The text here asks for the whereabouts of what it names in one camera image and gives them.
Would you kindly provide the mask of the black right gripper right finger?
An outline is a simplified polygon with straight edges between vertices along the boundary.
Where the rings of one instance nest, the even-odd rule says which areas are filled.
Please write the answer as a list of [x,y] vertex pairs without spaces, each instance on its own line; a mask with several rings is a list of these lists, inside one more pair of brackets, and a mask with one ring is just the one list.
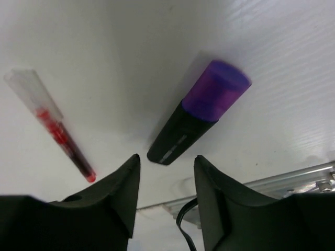
[[273,199],[203,156],[194,176],[205,250],[334,250],[334,194]]

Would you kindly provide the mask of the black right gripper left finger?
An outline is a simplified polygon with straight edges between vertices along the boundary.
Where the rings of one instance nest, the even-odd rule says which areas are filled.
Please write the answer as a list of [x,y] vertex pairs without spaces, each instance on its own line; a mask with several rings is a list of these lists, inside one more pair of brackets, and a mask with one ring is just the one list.
[[133,236],[140,157],[62,201],[1,196],[1,250],[126,250]]

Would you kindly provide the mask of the red pen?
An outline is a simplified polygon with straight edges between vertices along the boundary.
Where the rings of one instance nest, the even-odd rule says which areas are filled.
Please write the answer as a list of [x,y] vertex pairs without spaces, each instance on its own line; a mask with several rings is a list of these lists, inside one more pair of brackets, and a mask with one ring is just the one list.
[[96,174],[63,124],[57,107],[39,75],[31,69],[12,69],[4,81],[52,136],[85,179],[93,183]]

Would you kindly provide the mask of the purple highlighter black body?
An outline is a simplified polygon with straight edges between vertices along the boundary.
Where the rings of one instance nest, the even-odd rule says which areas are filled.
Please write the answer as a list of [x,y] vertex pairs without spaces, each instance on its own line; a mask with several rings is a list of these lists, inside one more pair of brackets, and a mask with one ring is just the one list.
[[238,68],[212,60],[181,100],[147,152],[149,161],[164,166],[173,163],[252,85]]

